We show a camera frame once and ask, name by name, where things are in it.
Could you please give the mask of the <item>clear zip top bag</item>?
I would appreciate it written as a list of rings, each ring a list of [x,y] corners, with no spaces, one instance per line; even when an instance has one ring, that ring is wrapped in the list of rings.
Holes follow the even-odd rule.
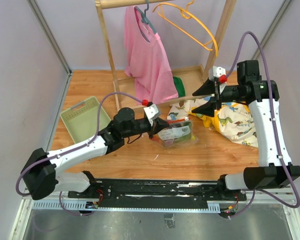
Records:
[[[149,139],[163,148],[187,147],[199,141],[193,132],[193,122],[188,117],[168,123],[168,127]]]

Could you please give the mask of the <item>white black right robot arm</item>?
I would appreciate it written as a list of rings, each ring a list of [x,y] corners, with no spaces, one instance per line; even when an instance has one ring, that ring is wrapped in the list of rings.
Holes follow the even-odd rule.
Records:
[[[275,81],[262,80],[257,60],[237,64],[237,84],[222,87],[226,71],[213,66],[206,82],[193,96],[210,95],[210,100],[192,113],[212,117],[223,103],[243,101],[252,115],[258,144],[258,166],[242,173],[224,174],[218,180],[217,196],[230,199],[238,190],[282,189],[300,177],[300,166],[293,165],[285,146],[279,116],[279,91]]]

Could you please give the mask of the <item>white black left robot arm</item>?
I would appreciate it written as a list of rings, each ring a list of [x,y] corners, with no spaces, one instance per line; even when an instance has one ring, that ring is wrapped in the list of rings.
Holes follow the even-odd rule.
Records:
[[[28,195],[41,200],[53,192],[78,192],[86,198],[97,193],[97,185],[90,173],[66,173],[66,170],[86,160],[110,154],[125,144],[125,139],[147,133],[149,137],[167,128],[169,123],[160,118],[156,105],[144,108],[143,118],[136,119],[135,112],[124,107],[110,123],[96,135],[50,152],[38,148],[32,152],[20,173]]]

